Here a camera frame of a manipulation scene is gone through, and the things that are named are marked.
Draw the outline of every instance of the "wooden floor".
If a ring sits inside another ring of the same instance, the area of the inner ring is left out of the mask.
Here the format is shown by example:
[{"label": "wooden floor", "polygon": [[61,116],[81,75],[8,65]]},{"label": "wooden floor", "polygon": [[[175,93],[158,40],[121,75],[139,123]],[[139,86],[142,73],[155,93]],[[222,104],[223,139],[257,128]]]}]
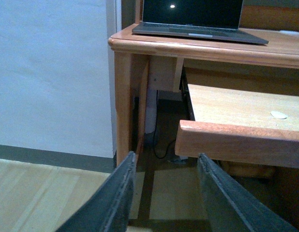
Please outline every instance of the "wooden floor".
[{"label": "wooden floor", "polygon": [[[162,156],[177,133],[183,113],[174,103],[158,116]],[[151,148],[140,156],[128,232],[210,232],[200,195],[196,159],[174,164],[155,158]],[[0,232],[53,232],[105,181],[109,174],[0,159]],[[280,201],[267,183],[238,178],[276,213]]]},{"label": "wooden floor", "polygon": [[0,232],[53,232],[108,176],[0,159]]}]

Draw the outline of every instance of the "laptop lid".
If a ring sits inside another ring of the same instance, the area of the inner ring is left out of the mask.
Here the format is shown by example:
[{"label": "laptop lid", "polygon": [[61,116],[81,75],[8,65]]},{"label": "laptop lid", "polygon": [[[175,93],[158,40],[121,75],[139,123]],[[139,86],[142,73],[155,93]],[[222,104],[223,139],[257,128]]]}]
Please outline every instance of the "laptop lid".
[{"label": "laptop lid", "polygon": [[238,29],[243,0],[144,0],[143,22]]}]

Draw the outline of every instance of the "laptop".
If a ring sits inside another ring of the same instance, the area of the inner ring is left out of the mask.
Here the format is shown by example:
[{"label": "laptop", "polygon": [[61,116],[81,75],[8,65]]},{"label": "laptop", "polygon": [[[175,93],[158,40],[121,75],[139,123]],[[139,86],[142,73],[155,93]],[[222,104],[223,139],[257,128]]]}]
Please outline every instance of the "laptop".
[{"label": "laptop", "polygon": [[132,32],[249,44],[268,41],[239,30],[243,0],[144,0]]}]

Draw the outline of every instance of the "wooden shelf edge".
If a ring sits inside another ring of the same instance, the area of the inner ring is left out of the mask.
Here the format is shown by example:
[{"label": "wooden shelf edge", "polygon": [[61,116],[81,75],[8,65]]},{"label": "wooden shelf edge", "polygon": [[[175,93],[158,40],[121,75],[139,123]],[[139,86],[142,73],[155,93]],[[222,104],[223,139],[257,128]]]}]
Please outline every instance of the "wooden shelf edge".
[{"label": "wooden shelf edge", "polygon": [[176,155],[299,168],[299,132],[181,120]]}]

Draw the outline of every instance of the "white wall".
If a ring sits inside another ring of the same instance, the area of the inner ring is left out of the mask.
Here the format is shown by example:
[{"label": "white wall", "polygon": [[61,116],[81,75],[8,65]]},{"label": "white wall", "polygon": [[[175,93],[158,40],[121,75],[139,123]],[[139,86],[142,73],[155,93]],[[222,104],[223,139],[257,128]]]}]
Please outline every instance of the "white wall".
[{"label": "white wall", "polygon": [[0,0],[0,145],[113,156],[106,2]]}]

